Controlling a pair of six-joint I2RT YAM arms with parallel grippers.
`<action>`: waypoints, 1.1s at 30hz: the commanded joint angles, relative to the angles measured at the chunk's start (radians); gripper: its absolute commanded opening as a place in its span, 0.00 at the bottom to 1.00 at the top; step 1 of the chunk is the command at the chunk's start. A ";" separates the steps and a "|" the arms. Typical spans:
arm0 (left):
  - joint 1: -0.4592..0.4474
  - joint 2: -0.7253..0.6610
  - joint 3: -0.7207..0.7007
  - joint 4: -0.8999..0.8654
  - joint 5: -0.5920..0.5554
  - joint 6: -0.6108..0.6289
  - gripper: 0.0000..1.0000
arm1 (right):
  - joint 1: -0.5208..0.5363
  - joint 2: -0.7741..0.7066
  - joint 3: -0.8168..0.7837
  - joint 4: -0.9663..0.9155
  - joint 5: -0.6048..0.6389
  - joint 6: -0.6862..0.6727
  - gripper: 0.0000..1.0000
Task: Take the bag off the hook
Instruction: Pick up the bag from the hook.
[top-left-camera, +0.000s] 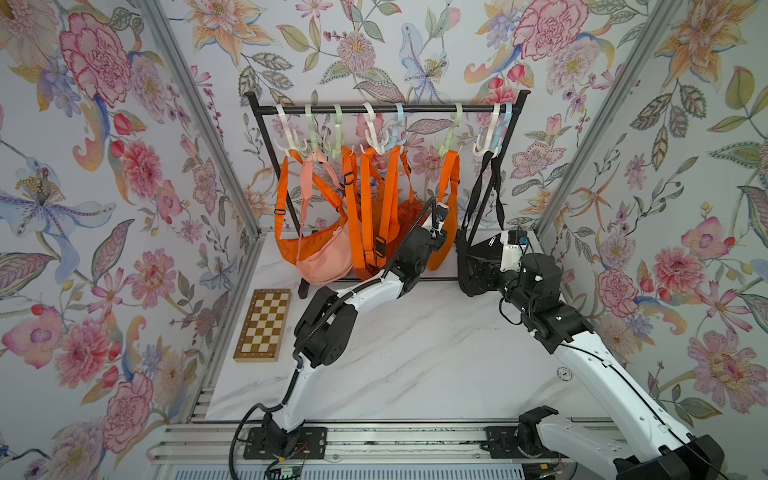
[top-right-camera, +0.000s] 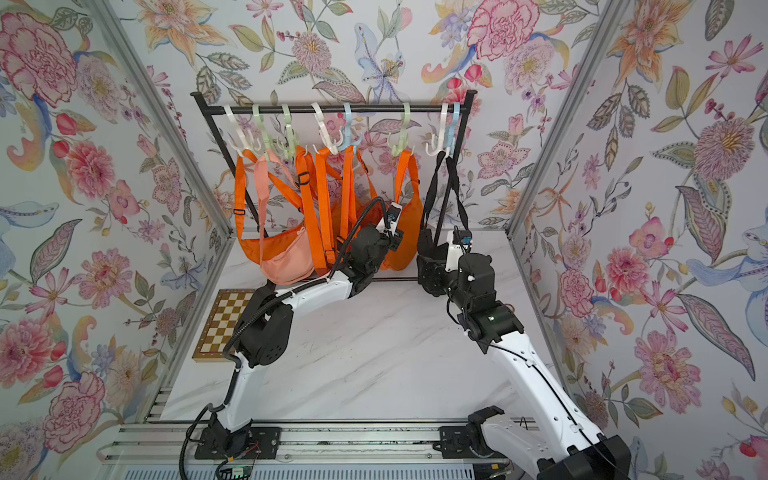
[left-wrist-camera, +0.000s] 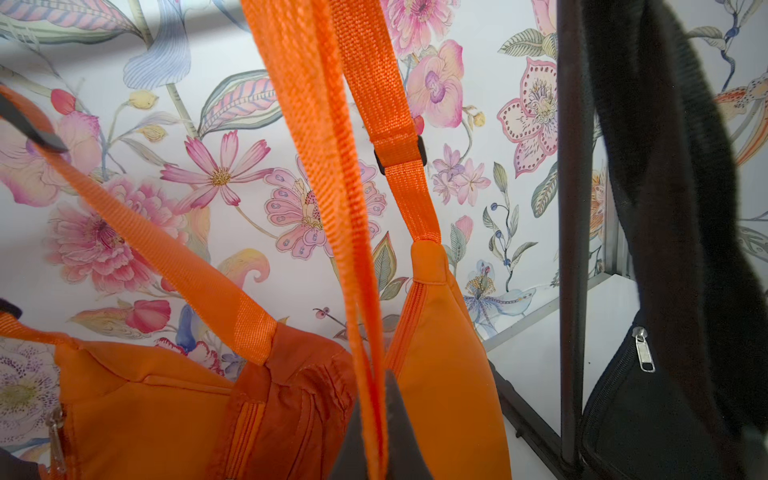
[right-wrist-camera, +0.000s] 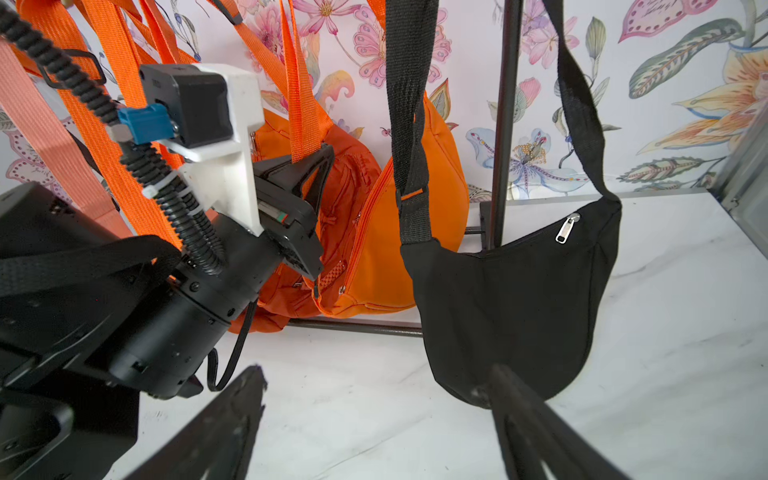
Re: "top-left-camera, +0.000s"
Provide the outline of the dark orange zip bag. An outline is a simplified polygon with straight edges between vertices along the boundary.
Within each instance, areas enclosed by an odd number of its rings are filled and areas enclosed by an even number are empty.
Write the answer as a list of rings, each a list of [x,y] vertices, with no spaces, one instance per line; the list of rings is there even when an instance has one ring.
[[[400,199],[400,168],[403,167],[405,190],[408,197]],[[379,214],[374,221],[374,260],[377,267],[384,267],[397,247],[405,239],[408,230],[416,222],[423,208],[422,202],[415,196],[411,181],[407,156],[401,146],[395,146],[389,152],[384,187],[374,204],[374,212]]]

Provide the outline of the bright orange crescent bag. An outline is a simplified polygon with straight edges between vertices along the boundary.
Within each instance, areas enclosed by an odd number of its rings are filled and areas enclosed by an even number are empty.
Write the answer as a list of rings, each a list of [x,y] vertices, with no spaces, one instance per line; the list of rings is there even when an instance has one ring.
[[[432,253],[427,269],[429,271],[437,270],[454,244],[458,230],[458,193],[460,183],[460,156],[454,150],[449,150],[446,154],[437,191],[437,203],[446,208],[447,213],[441,231],[445,233],[445,242],[441,248]]]

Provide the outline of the orange bag with long straps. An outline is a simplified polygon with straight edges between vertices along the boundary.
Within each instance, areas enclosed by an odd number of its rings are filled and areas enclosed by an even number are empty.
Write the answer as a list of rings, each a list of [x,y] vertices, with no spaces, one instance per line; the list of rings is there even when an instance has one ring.
[[[372,278],[381,261],[374,253],[374,202],[370,157],[342,148],[342,182],[350,235],[353,273],[360,280]]]

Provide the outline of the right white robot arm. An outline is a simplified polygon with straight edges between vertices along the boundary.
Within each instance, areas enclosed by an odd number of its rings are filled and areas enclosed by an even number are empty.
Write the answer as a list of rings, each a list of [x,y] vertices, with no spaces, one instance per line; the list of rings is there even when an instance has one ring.
[[[470,296],[496,291],[520,313],[520,325],[589,390],[623,435],[618,445],[549,406],[521,414],[516,429],[493,444],[537,458],[560,454],[608,479],[722,479],[724,451],[674,419],[613,357],[592,324],[561,299],[562,271],[537,253],[523,230],[477,244],[455,239],[461,289]]]

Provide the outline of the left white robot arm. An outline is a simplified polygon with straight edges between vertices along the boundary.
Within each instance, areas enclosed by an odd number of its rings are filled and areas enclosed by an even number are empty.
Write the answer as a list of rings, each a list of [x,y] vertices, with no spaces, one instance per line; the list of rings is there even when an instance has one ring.
[[[431,255],[447,240],[448,206],[431,198],[382,270],[355,286],[315,292],[295,328],[294,370],[278,405],[258,408],[264,413],[261,432],[267,444],[285,456],[298,443],[316,376],[344,353],[356,320],[415,287]]]

